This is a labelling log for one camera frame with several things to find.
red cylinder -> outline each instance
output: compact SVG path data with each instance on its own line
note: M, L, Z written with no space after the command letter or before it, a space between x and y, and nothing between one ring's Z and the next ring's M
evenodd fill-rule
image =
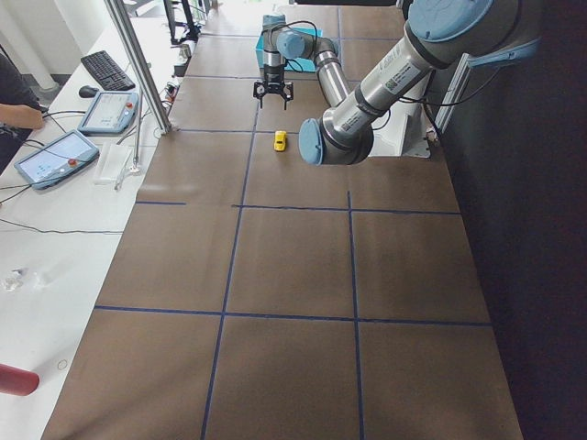
M37 373L0 364L0 392L28 396L37 389L38 385Z

robotic arm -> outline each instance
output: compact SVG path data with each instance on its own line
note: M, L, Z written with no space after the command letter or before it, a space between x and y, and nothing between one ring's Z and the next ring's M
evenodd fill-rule
M434 69L446 69L463 53L484 64L507 65L531 56L539 40L541 0L415 0L404 37L354 91L344 76L335 44L294 31L284 16L263 18L264 81L253 95L280 94L285 103L294 88L284 82L289 59L307 58L330 108L300 128L299 149L315 165L353 164L367 158L371 123Z

person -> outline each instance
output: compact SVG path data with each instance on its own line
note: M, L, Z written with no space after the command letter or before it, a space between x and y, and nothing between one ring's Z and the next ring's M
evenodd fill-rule
M0 53L0 172L31 130L43 127L39 100L12 62Z

blue box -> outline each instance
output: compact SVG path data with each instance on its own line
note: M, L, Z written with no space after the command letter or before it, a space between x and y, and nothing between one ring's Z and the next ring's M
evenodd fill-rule
M314 35L313 29L308 29L306 27L292 27L293 30L298 30L300 32L304 32L305 34ZM318 36L322 37L322 29L317 30ZM257 41L257 46L255 47L255 52L257 53L257 64L259 64L259 68L263 68L263 36L259 37ZM287 71L302 71L302 72L315 72L316 66L310 60L305 58L296 58L293 62L293 67L291 65L285 66L285 70Z

black clothing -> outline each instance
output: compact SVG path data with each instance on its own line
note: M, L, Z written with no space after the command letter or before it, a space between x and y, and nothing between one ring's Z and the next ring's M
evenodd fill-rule
M0 54L0 104L24 104L40 109L37 96L32 93L17 68L2 54ZM0 172L10 163L30 132L29 129L13 128L0 122Z

